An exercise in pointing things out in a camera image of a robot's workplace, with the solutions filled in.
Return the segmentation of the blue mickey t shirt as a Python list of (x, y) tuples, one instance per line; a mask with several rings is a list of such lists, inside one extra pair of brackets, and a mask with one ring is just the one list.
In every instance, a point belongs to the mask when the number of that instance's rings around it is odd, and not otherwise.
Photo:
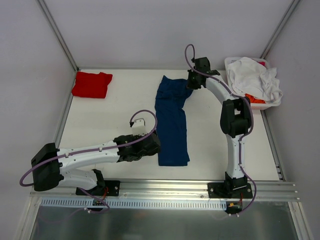
[(185, 167), (190, 161), (184, 105), (192, 93), (187, 88), (187, 80), (162, 77), (154, 105), (161, 148), (159, 166)]

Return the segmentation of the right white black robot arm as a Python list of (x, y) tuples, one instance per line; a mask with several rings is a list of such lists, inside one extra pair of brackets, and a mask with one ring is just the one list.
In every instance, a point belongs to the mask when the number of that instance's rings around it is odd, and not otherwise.
[(210, 198), (252, 199), (252, 187), (244, 173), (245, 137), (253, 126), (250, 102), (232, 93), (225, 82), (216, 77), (219, 73), (211, 69), (207, 57), (192, 58), (187, 64), (190, 66), (187, 87), (206, 88), (222, 105), (219, 124), (227, 139), (227, 169), (223, 182), (208, 184), (208, 195)]

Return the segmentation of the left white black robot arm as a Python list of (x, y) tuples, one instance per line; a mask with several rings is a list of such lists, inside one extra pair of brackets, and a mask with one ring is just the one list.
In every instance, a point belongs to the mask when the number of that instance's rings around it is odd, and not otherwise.
[(91, 195), (104, 191), (101, 170), (83, 170), (84, 167), (104, 163), (134, 162), (161, 151), (161, 143), (154, 131), (148, 137), (121, 135), (97, 146), (61, 148), (55, 143), (45, 144), (32, 158), (33, 189), (44, 192), (60, 187), (81, 188)]

